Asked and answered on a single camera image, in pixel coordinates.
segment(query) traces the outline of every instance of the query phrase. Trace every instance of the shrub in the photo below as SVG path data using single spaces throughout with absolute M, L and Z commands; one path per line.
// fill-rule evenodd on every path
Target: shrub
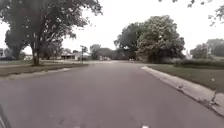
M 204 59 L 179 60 L 176 61 L 174 65 L 177 67 L 192 68 L 224 68 L 224 61 Z

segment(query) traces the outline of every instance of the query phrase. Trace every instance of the grass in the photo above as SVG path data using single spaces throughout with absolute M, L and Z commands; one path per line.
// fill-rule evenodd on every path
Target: grass
M 149 67 L 224 93 L 224 70 L 222 69 L 182 68 L 172 65 L 149 65 Z
M 84 66 L 87 66 L 87 64 L 52 64 L 52 65 L 42 65 L 38 67 L 33 66 L 6 67 L 6 68 L 0 68 L 0 76 L 9 76 L 21 73 L 33 73 L 40 71 L 57 70 L 62 68 L 76 68 Z
M 8 65 L 24 65 L 24 64 L 32 64 L 32 60 L 20 60 L 20 61 L 0 61 L 0 66 L 8 66 Z

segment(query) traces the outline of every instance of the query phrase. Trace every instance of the road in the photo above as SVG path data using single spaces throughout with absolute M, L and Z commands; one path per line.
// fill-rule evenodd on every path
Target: road
M 0 82 L 12 128 L 223 128 L 224 119 L 141 70 L 105 63 Z

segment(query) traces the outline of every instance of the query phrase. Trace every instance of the distant tree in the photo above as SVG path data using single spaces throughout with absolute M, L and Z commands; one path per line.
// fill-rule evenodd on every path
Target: distant tree
M 23 42 L 21 36 L 23 33 L 15 30 L 8 30 L 5 34 L 5 43 L 12 50 L 12 56 L 19 59 L 19 54 L 28 44 Z
M 167 15 L 153 16 L 144 23 L 147 28 L 138 40 L 138 52 L 149 61 L 161 62 L 164 58 L 183 56 L 184 38 L 177 33 L 177 24 Z
M 111 50 L 109 48 L 100 48 L 100 49 L 97 50 L 97 54 L 99 56 L 112 58 L 113 50 Z
M 12 57 L 12 50 L 9 48 L 5 48 L 4 55 L 5 55 L 5 57 Z
M 224 57 L 224 43 L 216 45 L 212 50 L 212 55 Z
M 115 46 L 121 51 L 127 59 L 136 59 L 137 40 L 142 33 L 141 23 L 132 23 L 123 28 L 122 33 L 114 41 Z
M 72 51 L 72 53 L 78 53 L 78 52 L 79 52 L 78 50 L 73 50 L 73 51 Z
M 205 43 L 198 44 L 196 48 L 190 51 L 194 59 L 206 59 L 208 57 L 208 48 Z
M 98 0 L 1 0 L 0 18 L 10 30 L 22 34 L 19 40 L 29 43 L 38 66 L 45 43 L 66 36 L 75 38 L 73 28 L 89 23 L 82 15 L 85 9 L 101 13 Z
M 215 55 L 215 47 L 221 44 L 224 44 L 223 39 L 209 39 L 206 43 L 208 51 L 214 55 Z
M 86 46 L 84 46 L 84 47 L 82 48 L 82 52 L 83 52 L 83 53 L 88 52 L 88 48 L 87 48 Z
M 201 5 L 204 5 L 205 3 L 209 3 L 209 2 L 211 2 L 212 0 L 188 0 L 189 1 L 189 4 L 187 5 L 187 7 L 192 7 L 193 6 L 193 4 L 195 4 L 195 3 L 199 3 L 199 4 L 201 4 Z
M 99 58 L 98 50 L 101 48 L 100 44 L 93 44 L 90 46 L 90 52 L 93 60 L 97 60 Z
M 63 49 L 62 49 L 62 53 L 63 53 L 63 54 L 72 54 L 72 51 L 71 51 L 71 49 L 69 49 L 69 48 L 63 48 Z
M 62 41 L 63 39 L 60 38 L 43 44 L 41 57 L 49 60 L 51 57 L 57 58 L 60 56 L 62 54 Z

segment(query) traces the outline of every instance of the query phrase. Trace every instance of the overcast sky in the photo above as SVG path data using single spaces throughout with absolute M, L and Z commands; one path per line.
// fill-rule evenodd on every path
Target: overcast sky
M 224 37 L 224 24 L 210 27 L 208 15 L 214 13 L 218 6 L 224 4 L 223 0 L 213 0 L 212 3 L 195 4 L 193 8 L 187 8 L 190 0 L 99 0 L 103 6 L 103 15 L 95 17 L 89 12 L 84 15 L 90 17 L 92 25 L 84 30 L 74 30 L 77 38 L 65 39 L 63 47 L 79 50 L 79 46 L 101 44 L 103 47 L 115 49 L 113 41 L 121 33 L 122 28 L 133 22 L 143 22 L 151 16 L 170 15 L 177 23 L 178 32 L 185 38 L 185 48 L 190 50 L 199 43 L 204 43 L 210 38 Z M 0 24 L 0 48 L 5 48 L 6 24 Z

